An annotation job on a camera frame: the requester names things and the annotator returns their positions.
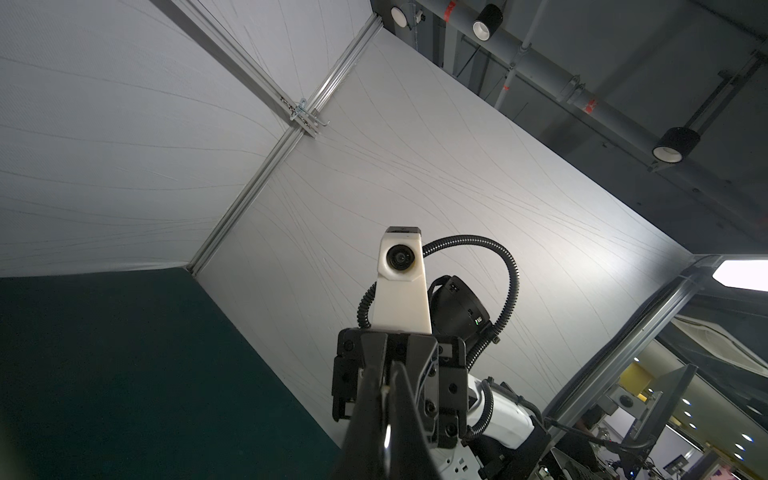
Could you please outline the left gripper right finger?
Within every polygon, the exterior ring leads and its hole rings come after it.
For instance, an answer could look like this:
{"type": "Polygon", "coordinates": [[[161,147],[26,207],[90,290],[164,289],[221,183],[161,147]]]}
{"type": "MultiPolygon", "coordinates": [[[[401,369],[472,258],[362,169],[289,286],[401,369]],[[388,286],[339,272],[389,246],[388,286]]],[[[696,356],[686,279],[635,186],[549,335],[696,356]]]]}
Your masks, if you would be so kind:
{"type": "Polygon", "coordinates": [[[440,479],[425,441],[420,415],[402,362],[389,371],[389,419],[392,426],[388,479],[440,479]]]}

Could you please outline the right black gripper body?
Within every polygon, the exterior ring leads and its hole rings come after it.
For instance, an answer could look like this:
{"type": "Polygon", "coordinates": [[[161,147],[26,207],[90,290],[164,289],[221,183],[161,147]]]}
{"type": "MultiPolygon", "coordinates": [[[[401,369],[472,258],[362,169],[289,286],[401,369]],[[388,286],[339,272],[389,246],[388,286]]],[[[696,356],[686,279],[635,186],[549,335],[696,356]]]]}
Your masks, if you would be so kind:
{"type": "Polygon", "coordinates": [[[456,447],[467,432],[469,408],[466,346],[456,336],[342,330],[331,386],[334,421],[352,420],[366,391],[388,388],[395,365],[405,369],[406,391],[427,446],[456,447]]]}

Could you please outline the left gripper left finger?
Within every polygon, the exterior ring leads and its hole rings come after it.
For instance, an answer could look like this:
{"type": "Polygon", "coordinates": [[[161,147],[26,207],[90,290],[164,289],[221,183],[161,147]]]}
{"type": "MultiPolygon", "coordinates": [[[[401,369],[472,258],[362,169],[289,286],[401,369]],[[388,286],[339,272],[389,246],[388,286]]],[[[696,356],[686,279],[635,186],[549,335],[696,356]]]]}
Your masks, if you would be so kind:
{"type": "Polygon", "coordinates": [[[383,479],[385,412],[382,394],[388,336],[341,332],[332,379],[332,417],[349,422],[330,477],[383,479]]]}

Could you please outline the brass padlock long shackle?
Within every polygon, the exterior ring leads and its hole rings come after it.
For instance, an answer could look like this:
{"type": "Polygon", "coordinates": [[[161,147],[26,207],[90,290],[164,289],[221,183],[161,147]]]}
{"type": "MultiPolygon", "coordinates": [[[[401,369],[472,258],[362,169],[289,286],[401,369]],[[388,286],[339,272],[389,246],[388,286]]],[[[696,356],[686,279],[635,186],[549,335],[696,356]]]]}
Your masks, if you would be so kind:
{"type": "Polygon", "coordinates": [[[389,419],[389,395],[390,387],[384,385],[380,389],[381,393],[381,406],[382,406],[382,418],[383,418],[383,440],[382,440],[382,462],[384,470],[388,471],[391,463],[391,436],[392,426],[389,419]]]}

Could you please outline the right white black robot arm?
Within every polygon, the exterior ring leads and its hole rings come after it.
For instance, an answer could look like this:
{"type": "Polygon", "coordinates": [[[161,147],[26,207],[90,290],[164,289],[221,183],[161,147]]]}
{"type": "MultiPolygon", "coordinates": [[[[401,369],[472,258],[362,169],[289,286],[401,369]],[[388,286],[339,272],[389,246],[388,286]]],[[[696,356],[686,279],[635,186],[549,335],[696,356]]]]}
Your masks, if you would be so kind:
{"type": "Polygon", "coordinates": [[[489,315],[456,276],[429,287],[433,332],[340,331],[332,416],[348,423],[333,479],[527,479],[550,436],[537,407],[469,373],[489,315]]]}

